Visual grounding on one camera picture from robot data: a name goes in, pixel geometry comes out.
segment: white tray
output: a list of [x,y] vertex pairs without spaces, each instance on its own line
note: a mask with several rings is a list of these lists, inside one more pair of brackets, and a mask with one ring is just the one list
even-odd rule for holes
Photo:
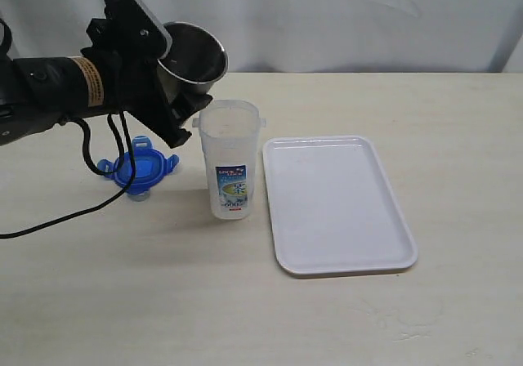
[[279,138],[263,147],[278,263],[293,275],[403,270],[418,250],[370,141]]

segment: white curtain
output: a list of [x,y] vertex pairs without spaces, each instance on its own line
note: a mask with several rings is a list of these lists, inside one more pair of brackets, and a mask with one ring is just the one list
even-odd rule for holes
[[[497,71],[521,36],[522,0],[143,0],[202,25],[231,70]],[[19,56],[78,54],[102,0],[0,0]],[[523,60],[510,61],[523,70]]]

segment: blue lid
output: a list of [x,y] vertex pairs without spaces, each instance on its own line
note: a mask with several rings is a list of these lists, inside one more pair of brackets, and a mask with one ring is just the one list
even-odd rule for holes
[[[146,136],[137,136],[132,139],[136,163],[136,177],[131,187],[127,190],[129,196],[137,196],[149,192],[149,189],[158,184],[167,174],[174,170],[180,159],[173,155],[165,158],[163,154],[153,149],[153,145]],[[103,172],[112,172],[118,166],[118,159],[114,163],[107,159],[98,162],[98,168]],[[116,185],[123,188],[131,178],[132,167],[129,153],[123,156],[122,167],[113,174],[105,177],[114,180]]]

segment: plastic container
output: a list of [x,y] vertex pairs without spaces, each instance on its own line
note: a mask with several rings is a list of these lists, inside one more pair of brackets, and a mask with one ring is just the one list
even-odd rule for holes
[[212,214],[243,219],[253,209],[254,176],[260,118],[243,100],[215,100],[195,118],[199,128]]

